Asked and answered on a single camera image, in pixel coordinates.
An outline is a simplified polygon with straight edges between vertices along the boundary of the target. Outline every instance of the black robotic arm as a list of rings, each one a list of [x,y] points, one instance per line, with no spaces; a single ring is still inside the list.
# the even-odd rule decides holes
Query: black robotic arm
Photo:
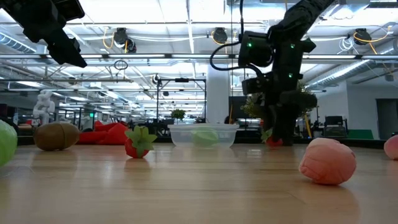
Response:
[[[67,21],[84,17],[79,0],[0,0],[0,8],[24,28],[30,41],[46,41],[57,63],[87,66],[78,41],[69,39],[63,31]]]
[[[301,90],[297,89],[298,81],[303,78],[300,74],[303,54],[310,53],[316,47],[310,39],[302,38],[322,12],[334,2],[335,0],[301,0],[285,13],[283,20],[270,27],[268,34],[246,31],[239,36],[239,43],[229,44],[241,44],[239,66],[229,70],[251,68],[257,74],[257,78],[242,82],[243,93],[262,94],[257,106],[266,114],[264,129],[273,129],[274,141],[282,138],[285,144],[291,144],[302,102],[317,105],[314,96],[308,95],[309,99],[302,99]],[[243,0],[240,6],[242,13]],[[213,52],[210,64],[214,69],[226,70],[213,64],[213,57],[219,49],[221,47]],[[256,68],[271,64],[272,71],[267,74]]]

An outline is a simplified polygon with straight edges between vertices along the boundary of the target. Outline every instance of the plastic bowl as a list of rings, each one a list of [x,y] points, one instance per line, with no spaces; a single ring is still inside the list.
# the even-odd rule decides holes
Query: plastic bowl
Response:
[[[168,125],[177,147],[231,147],[238,124],[175,124]]]

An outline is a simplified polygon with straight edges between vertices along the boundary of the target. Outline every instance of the wooden table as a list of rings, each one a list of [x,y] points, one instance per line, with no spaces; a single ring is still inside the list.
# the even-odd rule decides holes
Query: wooden table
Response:
[[[398,222],[398,162],[383,150],[354,149],[353,178],[327,187],[298,172],[305,146],[155,149],[140,160],[123,146],[20,147],[0,168],[0,223]]]

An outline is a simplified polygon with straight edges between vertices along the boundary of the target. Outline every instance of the pink ball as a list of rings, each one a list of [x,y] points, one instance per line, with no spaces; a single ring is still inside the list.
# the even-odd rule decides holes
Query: pink ball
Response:
[[[300,172],[317,184],[338,185],[354,174],[354,152],[332,139],[317,138],[307,147]]]
[[[384,152],[393,160],[398,160],[398,136],[393,136],[384,143]]]

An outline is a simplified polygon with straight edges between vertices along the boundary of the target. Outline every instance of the toy strawberry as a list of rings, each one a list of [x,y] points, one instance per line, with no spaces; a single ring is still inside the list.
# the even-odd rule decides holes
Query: toy strawberry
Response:
[[[266,143],[266,145],[270,147],[278,147],[283,145],[283,140],[279,139],[278,141],[274,142],[272,140],[272,129],[268,131],[263,131],[261,135],[261,139],[263,142]]]
[[[147,127],[136,126],[133,131],[124,132],[127,140],[124,143],[126,154],[133,158],[143,158],[149,151],[154,150],[152,142],[157,138],[154,134],[149,134]]]

